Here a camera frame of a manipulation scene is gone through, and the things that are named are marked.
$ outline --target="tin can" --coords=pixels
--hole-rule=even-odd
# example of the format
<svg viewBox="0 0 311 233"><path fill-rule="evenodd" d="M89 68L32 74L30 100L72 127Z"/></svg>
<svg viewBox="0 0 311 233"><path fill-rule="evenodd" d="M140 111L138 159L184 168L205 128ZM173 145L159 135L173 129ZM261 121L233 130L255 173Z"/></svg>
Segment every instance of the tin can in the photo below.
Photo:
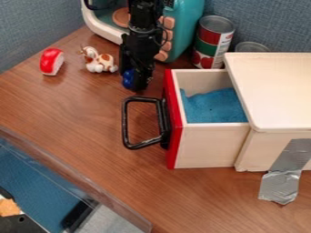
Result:
<svg viewBox="0 0 311 233"><path fill-rule="evenodd" d="M222 56L207 56L194 49L192 63L200 69L220 69L224 64L224 58Z"/></svg>
<svg viewBox="0 0 311 233"><path fill-rule="evenodd" d="M241 53L248 53L248 52L266 53L270 52L270 49L256 42L245 41L238 43L236 45L235 51Z"/></svg>
<svg viewBox="0 0 311 233"><path fill-rule="evenodd" d="M213 60L212 66L209 68L223 66L224 54L230 47L235 30L232 22L221 16L208 15L202 17L196 35L194 55L197 55L198 52L205 56L203 58Z"/></svg>

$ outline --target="wooden desk surface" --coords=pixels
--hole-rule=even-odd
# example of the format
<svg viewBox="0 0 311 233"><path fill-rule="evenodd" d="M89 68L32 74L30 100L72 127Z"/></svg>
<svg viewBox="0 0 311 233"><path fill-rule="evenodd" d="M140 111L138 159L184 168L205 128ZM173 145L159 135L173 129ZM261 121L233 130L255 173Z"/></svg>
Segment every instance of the wooden desk surface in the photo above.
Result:
<svg viewBox="0 0 311 233"><path fill-rule="evenodd" d="M168 170L160 146L125 149L121 103L133 94L119 74L88 73L76 54L80 44L118 57L118 46L83 27L55 43L65 51L57 77L40 74L40 53L25 60L1 75L0 126L79 170L150 220L154 232L310 232L310 172L296 201L281 207L257 199L263 173ZM166 67L193 66L182 58ZM157 65L145 96L161 95L164 68ZM131 110L129 123L134 140L157 133L152 106Z"/></svg>

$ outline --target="blue foam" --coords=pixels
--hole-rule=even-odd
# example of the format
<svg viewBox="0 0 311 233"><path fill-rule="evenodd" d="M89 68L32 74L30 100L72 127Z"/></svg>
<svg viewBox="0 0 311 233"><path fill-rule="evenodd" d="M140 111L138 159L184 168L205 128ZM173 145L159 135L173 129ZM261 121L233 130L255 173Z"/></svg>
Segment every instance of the blue foam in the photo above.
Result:
<svg viewBox="0 0 311 233"><path fill-rule="evenodd" d="M188 123L247 122L234 88L187 97L180 89Z"/></svg>

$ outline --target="toy dog figurine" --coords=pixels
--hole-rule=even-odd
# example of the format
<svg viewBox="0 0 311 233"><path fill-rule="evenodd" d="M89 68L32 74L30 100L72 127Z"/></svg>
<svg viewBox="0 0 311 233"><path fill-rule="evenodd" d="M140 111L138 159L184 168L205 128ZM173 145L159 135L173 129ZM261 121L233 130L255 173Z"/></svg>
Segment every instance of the toy dog figurine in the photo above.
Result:
<svg viewBox="0 0 311 233"><path fill-rule="evenodd" d="M91 46L81 47L79 54L84 55L86 69L91 73L102 73L103 71L114 73L118 69L115 59L111 55L99 55L97 50Z"/></svg>

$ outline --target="gray duct tape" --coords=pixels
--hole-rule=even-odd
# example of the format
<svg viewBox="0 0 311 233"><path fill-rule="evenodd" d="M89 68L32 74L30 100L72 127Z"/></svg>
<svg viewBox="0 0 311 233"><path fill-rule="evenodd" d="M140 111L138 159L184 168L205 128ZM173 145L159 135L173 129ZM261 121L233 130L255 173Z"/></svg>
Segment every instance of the gray duct tape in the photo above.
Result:
<svg viewBox="0 0 311 233"><path fill-rule="evenodd" d="M286 205L296 199L299 178L311 158L311 139L292 139L263 176L258 198Z"/></svg>

